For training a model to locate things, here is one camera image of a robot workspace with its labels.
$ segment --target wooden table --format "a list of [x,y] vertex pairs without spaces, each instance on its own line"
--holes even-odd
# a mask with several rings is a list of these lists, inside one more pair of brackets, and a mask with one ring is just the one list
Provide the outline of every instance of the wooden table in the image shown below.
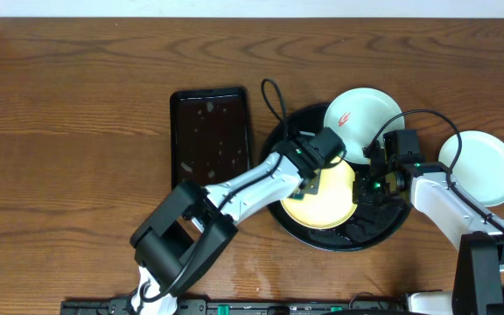
[[[129,238],[170,191],[169,96],[248,88],[257,157],[277,122],[264,77],[291,112],[375,87],[504,142],[504,20],[0,19],[0,314],[133,290]],[[429,115],[407,125],[430,159],[452,134]],[[494,211],[504,218],[504,205]],[[312,301],[452,288],[457,253],[417,212],[355,253],[310,248],[267,211],[239,229],[191,293]]]

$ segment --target white background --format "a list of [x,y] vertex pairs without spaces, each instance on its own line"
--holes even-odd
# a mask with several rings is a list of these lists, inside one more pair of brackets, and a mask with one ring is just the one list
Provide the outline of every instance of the white background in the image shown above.
[[0,0],[0,17],[504,18],[504,0]]

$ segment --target red logo on white plate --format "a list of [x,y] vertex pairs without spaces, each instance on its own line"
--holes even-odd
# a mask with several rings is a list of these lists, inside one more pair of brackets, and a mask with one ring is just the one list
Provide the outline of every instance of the red logo on white plate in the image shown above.
[[339,126],[343,126],[347,121],[349,120],[349,116],[351,113],[345,113],[340,119],[339,119]]

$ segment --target black round tray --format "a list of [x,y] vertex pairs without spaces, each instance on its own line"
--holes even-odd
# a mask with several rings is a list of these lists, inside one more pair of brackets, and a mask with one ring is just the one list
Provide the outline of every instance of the black round tray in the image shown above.
[[[297,131],[319,133],[324,124],[324,115],[329,103],[302,108],[289,115],[290,134]],[[271,132],[262,148],[260,160],[264,160],[273,146],[283,139],[281,123]],[[355,172],[368,173],[368,165],[349,163]],[[317,249],[354,251],[367,249],[391,236],[406,220],[411,207],[400,199],[389,200],[382,205],[359,204],[353,215],[334,228],[315,229],[294,221],[284,210],[281,202],[268,205],[271,215],[291,235]]]

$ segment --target pale yellow bowl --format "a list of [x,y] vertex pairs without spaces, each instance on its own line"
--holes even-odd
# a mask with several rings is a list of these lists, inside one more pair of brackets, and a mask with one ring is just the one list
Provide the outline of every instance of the pale yellow bowl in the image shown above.
[[321,171],[318,194],[305,194],[302,200],[281,200],[283,209],[296,222],[308,228],[334,228],[354,213],[353,203],[355,172],[346,161],[336,157],[333,168]]

